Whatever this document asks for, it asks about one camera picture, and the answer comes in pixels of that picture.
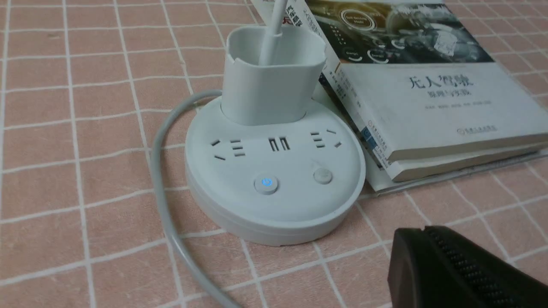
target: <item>book spine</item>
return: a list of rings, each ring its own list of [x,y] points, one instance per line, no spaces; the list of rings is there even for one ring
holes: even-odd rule
[[[339,57],[330,45],[325,34],[322,32],[318,22],[306,4],[306,1],[290,0],[286,8],[286,13],[292,19],[293,25],[309,29],[322,37],[325,41],[327,61],[323,67],[322,73],[325,75],[327,82],[349,113],[352,121],[361,132],[368,148],[375,155],[382,167],[388,172],[390,165],[392,164],[385,155],[388,146],[380,133],[381,129],[376,124],[377,121],[374,119],[373,111],[360,101],[361,98],[357,95],[353,83],[345,74]],[[388,172],[388,174],[393,178],[399,174],[399,172]]]

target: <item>button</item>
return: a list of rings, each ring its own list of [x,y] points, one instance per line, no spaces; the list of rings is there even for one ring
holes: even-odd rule
[[[333,174],[325,168],[318,168],[314,171],[314,179],[320,184],[329,184],[333,179]]]
[[[255,190],[263,195],[271,195],[278,189],[278,179],[271,174],[261,174],[255,178]]]

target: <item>black plastic object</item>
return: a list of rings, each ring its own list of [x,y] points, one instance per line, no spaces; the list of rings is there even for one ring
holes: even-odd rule
[[[394,232],[393,308],[546,308],[548,286],[444,226]]]

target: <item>book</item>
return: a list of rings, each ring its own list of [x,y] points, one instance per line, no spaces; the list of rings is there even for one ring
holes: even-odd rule
[[[290,0],[287,14],[326,41],[323,74],[385,169],[548,141],[548,113],[441,2]]]
[[[259,12],[261,18],[268,24],[270,22],[270,16],[272,15],[273,1],[251,0],[251,2]],[[289,16],[286,16],[284,20],[286,21],[287,19],[290,19]],[[325,78],[325,76],[323,76],[323,74],[320,77],[318,84],[316,85],[316,89],[312,98],[335,112],[339,117],[341,117],[341,119],[343,119],[350,127],[352,127],[357,137],[362,139],[362,144],[367,145],[367,143],[365,143],[363,135],[357,129],[357,126],[355,125],[347,111],[344,109],[342,102],[339,100],[333,88],[327,82],[327,79]],[[371,188],[374,190],[374,195],[378,196],[387,193],[403,191],[412,187],[455,179],[474,173],[486,172],[489,170],[511,166],[514,164],[519,164],[542,157],[548,157],[548,150],[544,149],[540,151],[534,151],[528,154],[501,159],[486,164],[479,164],[476,166],[457,169],[447,173],[435,174],[427,176],[425,178],[400,182],[395,182],[390,178],[386,169],[384,169],[384,167],[378,162],[374,154],[372,154],[369,149],[364,149],[364,156],[366,158],[367,166],[367,181],[370,184]]]
[[[384,170],[394,182],[424,178],[426,176],[434,174],[450,172],[469,166],[485,164],[513,156],[519,156],[548,147],[548,143],[539,142],[530,145],[509,146],[454,155],[395,161],[392,162],[388,167],[384,168],[382,164],[378,161],[378,159],[375,159],[375,156],[371,148],[369,147],[369,143],[366,140],[368,136],[359,131],[352,117],[350,117],[342,102],[335,94],[333,88],[331,88],[331,86],[327,83],[324,77],[321,77],[319,79],[319,82],[324,86],[326,94],[330,97],[331,101],[338,109],[338,115],[343,118],[344,121],[349,124],[352,130],[354,130],[355,134],[359,138],[361,138],[362,144],[364,145],[364,151],[372,157],[370,159],[371,162],[369,163],[369,165],[371,165],[372,163],[376,164],[377,168]]]

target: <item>gray cable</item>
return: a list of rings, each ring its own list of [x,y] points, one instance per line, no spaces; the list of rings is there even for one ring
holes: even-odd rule
[[[156,133],[154,138],[154,143],[152,145],[152,159],[151,159],[151,176],[152,183],[154,184],[154,193],[156,195],[156,203],[158,205],[158,212],[160,213],[160,218],[162,219],[162,225],[164,227],[165,236],[171,242],[173,247],[177,250],[182,260],[184,261],[186,267],[190,270],[190,273],[196,279],[198,284],[211,295],[219,304],[226,308],[240,308],[238,303],[232,300],[227,294],[225,294],[219,287],[217,287],[199,268],[199,266],[194,262],[192,256],[190,255],[189,250],[183,244],[173,221],[171,214],[169,213],[168,202],[165,198],[164,183],[162,181],[162,162],[161,162],[161,150],[162,143],[164,142],[165,134],[177,120],[177,118],[185,112],[190,106],[195,102],[207,98],[210,96],[220,96],[222,94],[221,90],[209,90],[201,93],[192,95],[191,97],[184,100],[179,106],[171,111],[168,118],[165,119],[164,123]]]

